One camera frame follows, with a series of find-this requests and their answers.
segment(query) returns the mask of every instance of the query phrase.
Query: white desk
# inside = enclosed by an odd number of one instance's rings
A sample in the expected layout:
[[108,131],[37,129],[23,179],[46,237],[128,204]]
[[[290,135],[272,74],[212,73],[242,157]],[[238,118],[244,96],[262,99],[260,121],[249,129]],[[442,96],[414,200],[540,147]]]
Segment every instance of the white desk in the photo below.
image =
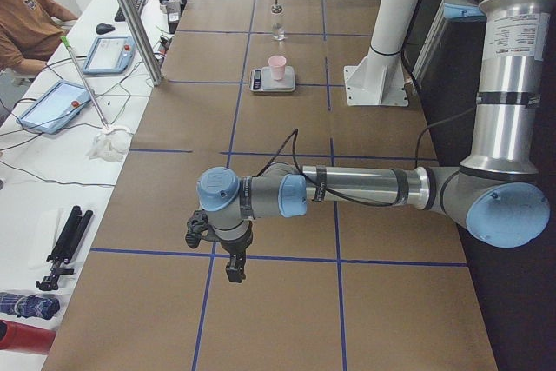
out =
[[[129,28],[125,22],[113,22],[117,7],[116,0],[93,0],[91,2],[68,34],[69,42],[77,55],[84,56],[89,52],[90,45],[97,36],[95,27],[99,23],[112,23],[116,26],[116,30],[107,36],[129,35]],[[168,28],[166,17],[160,11],[158,0],[149,0],[142,12],[142,21],[151,45],[155,46],[162,30]],[[66,49],[61,45],[49,63],[55,63],[68,57]],[[123,76],[128,75],[141,60],[141,56],[136,52],[134,62],[123,75],[90,77],[91,87],[98,95],[102,94],[119,82]],[[81,84],[71,61],[55,65],[54,69],[64,80]],[[58,79],[58,76],[52,71],[43,71],[30,86],[25,97],[38,98]],[[135,132],[152,90],[152,83],[143,64],[133,71],[133,74],[123,82],[123,86],[131,96],[120,87],[115,87],[108,94],[100,97],[99,103],[109,122],[112,122],[126,100],[129,99],[116,124],[127,126],[132,132]],[[28,106],[30,105],[20,103],[16,106],[14,113],[21,115]],[[82,110],[69,126],[79,123],[101,126],[92,105]],[[21,127],[16,123],[15,118],[10,116],[0,129],[0,134],[19,129]],[[0,161],[26,169],[43,178],[56,179],[60,182],[115,184],[123,161],[90,160],[86,155],[91,148],[93,139],[99,132],[100,129],[79,126],[64,130],[54,136],[42,135],[20,147],[4,151],[0,156]],[[0,136],[0,149],[23,142],[32,136],[25,131]],[[8,321],[20,321],[40,328],[57,329],[67,308],[81,266],[89,253],[91,243],[103,218],[112,188],[40,182],[28,174],[9,169],[2,164],[0,164],[0,179],[4,181],[4,187],[0,190],[0,242],[2,243],[0,291],[26,295],[40,293],[35,287],[35,281],[41,281],[45,275],[50,273],[51,264],[45,261],[46,256],[50,253],[50,248],[43,248],[42,253],[41,251],[33,253],[32,247],[33,242],[37,241],[39,236],[45,237],[42,234],[46,234],[48,238],[49,235],[55,233],[52,224],[49,227],[41,225],[41,220],[46,215],[51,215],[53,218],[56,218],[56,214],[58,215],[57,233],[59,234],[74,205],[81,206],[83,212],[87,209],[94,211],[81,247],[74,257],[75,261],[70,264],[76,269],[76,273],[72,276],[61,277],[60,290],[51,292],[60,300],[60,312],[49,321],[37,318],[18,319],[14,315],[0,314],[0,318]],[[36,371],[41,369],[45,358],[42,355],[0,351],[0,371]]]

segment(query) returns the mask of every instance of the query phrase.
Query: tablet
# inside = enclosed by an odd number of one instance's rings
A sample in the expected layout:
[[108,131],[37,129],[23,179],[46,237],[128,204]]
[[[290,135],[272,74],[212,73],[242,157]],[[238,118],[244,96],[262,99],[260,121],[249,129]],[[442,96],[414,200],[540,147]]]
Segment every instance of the tablet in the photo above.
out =
[[83,73],[90,76],[122,74],[135,50],[131,36],[98,36],[87,55]]
[[25,110],[17,121],[26,129],[55,134],[90,101],[89,93],[79,84],[60,80]]

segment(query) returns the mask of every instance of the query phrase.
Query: silver metal tube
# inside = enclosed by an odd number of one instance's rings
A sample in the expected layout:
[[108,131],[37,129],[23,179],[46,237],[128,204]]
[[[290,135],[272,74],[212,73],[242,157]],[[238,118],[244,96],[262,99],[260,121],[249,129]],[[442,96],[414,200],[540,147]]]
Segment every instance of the silver metal tube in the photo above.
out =
[[95,91],[92,89],[92,87],[90,87],[89,82],[87,82],[87,78],[85,77],[83,71],[81,70],[81,65],[79,65],[79,62],[77,61],[76,54],[73,52],[73,48],[71,48],[67,40],[64,41],[64,45],[66,47],[66,50],[68,51],[71,61],[76,66],[77,74],[81,77],[81,81],[83,82],[85,89],[89,93],[90,101],[93,103],[96,113],[101,118],[103,127],[105,129],[108,129],[109,128],[108,120],[106,119],[106,116],[103,114],[103,111],[101,110],[101,107],[98,104],[98,101],[96,100]]
[[[427,205],[429,185],[427,173],[424,169],[413,171],[400,170],[407,177],[407,196],[400,199],[403,187],[400,186],[398,177],[391,169],[352,169],[327,167],[326,184],[329,189],[338,191],[357,200],[367,202],[384,202],[412,204],[417,209]],[[303,166],[303,174],[317,182],[317,168]],[[316,187],[307,182],[307,197],[314,198]],[[325,200],[344,201],[345,199],[332,193],[325,194]]]
[[136,42],[139,54],[149,72],[150,78],[155,86],[162,82],[162,72],[160,66],[155,59],[155,55],[152,52],[149,38],[145,32],[145,28],[142,26],[141,18],[135,6],[133,5],[133,0],[118,0],[120,7],[125,15],[126,22],[128,23],[131,35]]
[[485,0],[486,34],[471,155],[472,176],[531,181],[529,161],[543,49],[556,0]]

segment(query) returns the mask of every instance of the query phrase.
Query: white metal base bracket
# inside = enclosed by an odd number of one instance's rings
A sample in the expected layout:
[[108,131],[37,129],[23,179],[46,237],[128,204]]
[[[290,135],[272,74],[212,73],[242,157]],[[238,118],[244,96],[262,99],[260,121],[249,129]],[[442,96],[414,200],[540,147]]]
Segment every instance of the white metal base bracket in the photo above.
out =
[[368,56],[357,66],[344,67],[346,82],[347,105],[349,106],[408,106],[407,94],[404,90],[405,79],[401,62],[395,65],[395,73],[390,83],[386,84],[387,67],[384,66],[380,75],[368,80]]

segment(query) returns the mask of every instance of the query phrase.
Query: mop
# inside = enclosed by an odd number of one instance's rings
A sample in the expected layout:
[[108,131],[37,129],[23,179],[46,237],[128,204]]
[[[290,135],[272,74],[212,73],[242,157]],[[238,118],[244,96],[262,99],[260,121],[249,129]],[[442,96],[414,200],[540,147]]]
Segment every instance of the mop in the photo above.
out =
[[90,159],[102,158],[108,162],[120,162],[129,150],[132,135],[131,131],[125,126],[111,125],[108,123],[106,116],[104,116],[98,101],[96,100],[95,92],[89,86],[89,83],[87,83],[87,79],[81,70],[81,66],[77,62],[76,55],[74,54],[66,36],[62,36],[62,42],[71,57],[71,61],[76,66],[77,73],[81,77],[85,89],[89,93],[90,101],[93,103],[96,113],[98,113],[101,123],[103,124],[100,134],[98,134],[93,140],[93,146],[87,155]]

